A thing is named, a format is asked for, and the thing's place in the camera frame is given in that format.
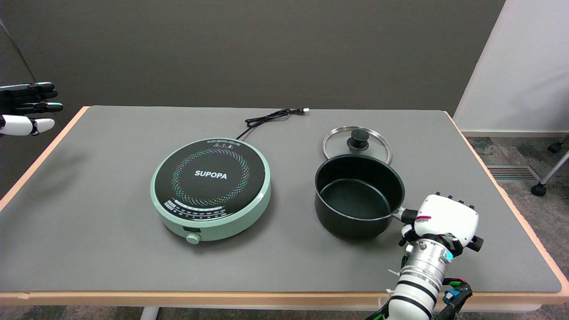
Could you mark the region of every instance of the pot handle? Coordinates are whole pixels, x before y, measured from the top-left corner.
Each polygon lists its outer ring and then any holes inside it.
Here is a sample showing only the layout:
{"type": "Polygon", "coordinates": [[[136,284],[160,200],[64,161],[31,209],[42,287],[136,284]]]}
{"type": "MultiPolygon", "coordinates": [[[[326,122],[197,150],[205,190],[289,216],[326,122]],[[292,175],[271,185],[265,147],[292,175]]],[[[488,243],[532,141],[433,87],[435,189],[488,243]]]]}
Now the pot handle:
{"type": "Polygon", "coordinates": [[[417,218],[419,211],[411,210],[404,207],[399,207],[397,211],[393,214],[393,217],[405,224],[413,224],[417,218]]]}

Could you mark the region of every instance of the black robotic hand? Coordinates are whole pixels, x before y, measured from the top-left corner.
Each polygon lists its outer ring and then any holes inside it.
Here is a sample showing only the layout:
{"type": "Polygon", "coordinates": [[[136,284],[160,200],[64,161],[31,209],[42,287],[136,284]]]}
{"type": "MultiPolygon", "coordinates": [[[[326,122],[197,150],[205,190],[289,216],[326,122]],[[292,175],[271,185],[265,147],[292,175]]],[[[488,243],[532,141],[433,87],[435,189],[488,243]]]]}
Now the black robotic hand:
{"type": "Polygon", "coordinates": [[[29,118],[26,115],[63,110],[60,103],[47,102],[56,96],[57,91],[51,82],[0,87],[0,136],[37,136],[53,128],[53,119],[29,118]]]}

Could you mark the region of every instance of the glass lid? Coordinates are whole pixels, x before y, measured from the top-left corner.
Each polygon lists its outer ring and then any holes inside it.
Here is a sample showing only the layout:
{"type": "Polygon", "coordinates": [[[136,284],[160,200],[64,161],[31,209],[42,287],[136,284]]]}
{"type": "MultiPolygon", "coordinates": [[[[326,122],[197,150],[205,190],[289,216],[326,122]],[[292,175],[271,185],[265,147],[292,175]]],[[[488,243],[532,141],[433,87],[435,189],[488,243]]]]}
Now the glass lid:
{"type": "Polygon", "coordinates": [[[330,131],[322,141],[326,159],[340,154],[361,154],[391,162],[391,146],[379,133],[359,126],[343,126],[330,131]]]}

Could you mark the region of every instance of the robotic arm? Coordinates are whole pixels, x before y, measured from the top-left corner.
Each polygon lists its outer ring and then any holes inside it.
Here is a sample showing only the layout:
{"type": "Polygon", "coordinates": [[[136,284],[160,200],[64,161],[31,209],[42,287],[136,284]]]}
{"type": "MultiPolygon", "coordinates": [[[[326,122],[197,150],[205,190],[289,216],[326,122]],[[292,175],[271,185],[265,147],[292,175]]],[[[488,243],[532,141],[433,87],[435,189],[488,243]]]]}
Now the robotic arm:
{"type": "Polygon", "coordinates": [[[63,110],[60,103],[47,102],[56,96],[55,86],[50,82],[0,87],[0,136],[37,136],[53,128],[53,119],[26,115],[63,110]]]}
{"type": "Polygon", "coordinates": [[[484,240],[475,236],[478,213],[474,206],[435,195],[428,196],[419,210],[401,209],[395,218],[405,223],[400,246],[409,243],[401,261],[399,281],[388,302],[366,320],[431,320],[443,285],[446,307],[434,320],[452,320],[472,296],[468,283],[445,278],[447,265],[464,248],[480,251],[484,240]]]}

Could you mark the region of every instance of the wooden table edge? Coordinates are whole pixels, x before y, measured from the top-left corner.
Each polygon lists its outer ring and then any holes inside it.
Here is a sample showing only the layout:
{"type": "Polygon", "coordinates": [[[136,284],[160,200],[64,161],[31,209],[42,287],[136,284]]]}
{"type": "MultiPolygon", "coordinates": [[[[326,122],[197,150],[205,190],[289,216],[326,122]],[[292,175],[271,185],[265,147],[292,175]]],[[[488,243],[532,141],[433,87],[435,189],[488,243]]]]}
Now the wooden table edge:
{"type": "MultiPolygon", "coordinates": [[[[10,191],[0,199],[0,211],[8,204],[20,188],[28,181],[35,170],[55,149],[57,144],[77,123],[79,118],[89,109],[84,106],[63,128],[50,145],[42,152],[10,191]]],[[[464,142],[470,148],[486,174],[500,192],[536,248],[561,283],[561,291],[557,293],[540,292],[479,292],[475,293],[467,305],[500,305],[500,304],[559,304],[569,301],[569,282],[557,266],[551,255],[537,238],[537,235],[517,210],[506,191],[498,185],[486,165],[474,148],[462,134],[458,126],[445,112],[455,126],[464,142]]],[[[387,292],[128,292],[128,291],[95,291],[95,292],[0,292],[0,305],[208,305],[208,306],[377,306],[380,297],[388,297],[387,292]]]]}

